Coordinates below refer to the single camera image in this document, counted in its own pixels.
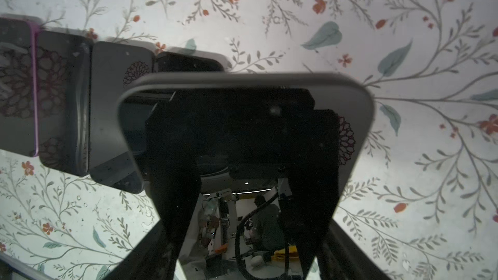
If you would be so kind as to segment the black phone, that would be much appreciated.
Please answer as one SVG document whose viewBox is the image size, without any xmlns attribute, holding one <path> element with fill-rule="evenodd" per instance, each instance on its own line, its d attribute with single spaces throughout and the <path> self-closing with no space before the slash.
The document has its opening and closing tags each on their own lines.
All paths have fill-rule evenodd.
<svg viewBox="0 0 498 280">
<path fill-rule="evenodd" d="M 292 193 L 283 227 L 309 270 L 340 197 L 339 118 L 364 141 L 375 114 L 370 92 L 334 73 L 157 73 L 136 80 L 119 101 L 125 127 L 140 119 L 145 146 L 123 135 L 150 181 L 151 198 L 175 247 L 175 264 L 202 188 L 204 169 L 231 178 L 286 179 Z"/>
<path fill-rule="evenodd" d="M 158 54 L 154 64 L 155 73 L 203 73 L 223 71 L 223 65 L 214 59 L 171 52 Z"/>
<path fill-rule="evenodd" d="M 46 167 L 84 176 L 89 166 L 92 43 L 43 31 L 36 46 L 38 156 Z"/>
<path fill-rule="evenodd" d="M 90 85 L 89 175 L 101 185 L 138 194 L 136 171 L 117 117 L 119 98 L 133 81 L 153 71 L 154 53 L 100 41 L 93 46 Z"/>
<path fill-rule="evenodd" d="M 30 23 L 1 18 L 1 149 L 36 154 L 34 32 Z"/>
</svg>

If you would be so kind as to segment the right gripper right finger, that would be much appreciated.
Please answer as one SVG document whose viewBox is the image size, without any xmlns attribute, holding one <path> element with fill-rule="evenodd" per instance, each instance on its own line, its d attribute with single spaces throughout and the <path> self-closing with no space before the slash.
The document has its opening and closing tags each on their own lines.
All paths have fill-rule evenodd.
<svg viewBox="0 0 498 280">
<path fill-rule="evenodd" d="M 327 233 L 320 243 L 316 258 L 321 279 L 389 280 L 386 273 L 351 240 L 334 220 L 329 222 Z"/>
</svg>

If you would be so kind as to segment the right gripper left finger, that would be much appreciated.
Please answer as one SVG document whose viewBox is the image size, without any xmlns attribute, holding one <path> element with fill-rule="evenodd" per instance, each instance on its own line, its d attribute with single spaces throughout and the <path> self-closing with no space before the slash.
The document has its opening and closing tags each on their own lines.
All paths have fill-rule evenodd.
<svg viewBox="0 0 498 280">
<path fill-rule="evenodd" d="M 175 247 L 162 221 L 140 241 L 105 280 L 174 279 Z"/>
</svg>

